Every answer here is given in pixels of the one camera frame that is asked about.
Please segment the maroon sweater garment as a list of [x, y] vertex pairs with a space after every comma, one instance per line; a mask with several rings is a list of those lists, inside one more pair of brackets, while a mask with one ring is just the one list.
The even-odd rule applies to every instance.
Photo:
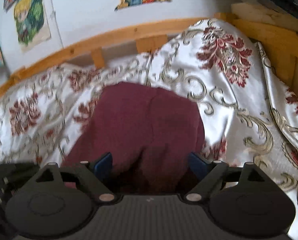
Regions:
[[184, 194], [198, 183], [188, 156], [201, 151], [204, 139], [195, 102], [162, 88], [122, 82], [103, 90], [62, 164], [95, 161], [111, 153], [113, 167], [103, 179], [111, 191]]

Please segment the white floral satin bedspread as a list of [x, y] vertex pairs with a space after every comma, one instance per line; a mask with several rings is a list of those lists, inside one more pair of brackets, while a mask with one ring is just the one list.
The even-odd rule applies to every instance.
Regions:
[[61, 163], [89, 124], [103, 90], [120, 82], [163, 88], [195, 102], [205, 127], [200, 153], [232, 165], [254, 161], [296, 205], [298, 96], [275, 73], [260, 41], [227, 22], [198, 20], [152, 52], [134, 41], [104, 47], [24, 79], [0, 98], [0, 164]]

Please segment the blonde character wall poster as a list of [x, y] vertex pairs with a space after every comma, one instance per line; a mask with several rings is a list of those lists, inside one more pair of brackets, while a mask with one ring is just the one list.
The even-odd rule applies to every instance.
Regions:
[[18, 43], [23, 53], [51, 38], [43, 0], [4, 0], [4, 10], [13, 10]]

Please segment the wooden bed frame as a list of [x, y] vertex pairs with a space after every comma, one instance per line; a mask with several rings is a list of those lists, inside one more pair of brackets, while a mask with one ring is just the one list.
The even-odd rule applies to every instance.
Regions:
[[[276, 75], [298, 96], [298, 20], [295, 17], [248, 3], [232, 4], [230, 13], [218, 12], [214, 17], [232, 24], [249, 38], [260, 41], [275, 67]], [[139, 53], [152, 52], [167, 42], [168, 35], [180, 33], [198, 20], [196, 17], [142, 23], [77, 42], [14, 72], [0, 86], [0, 98], [20, 81], [84, 54], [91, 56], [97, 68], [104, 67], [104, 47], [134, 41]]]

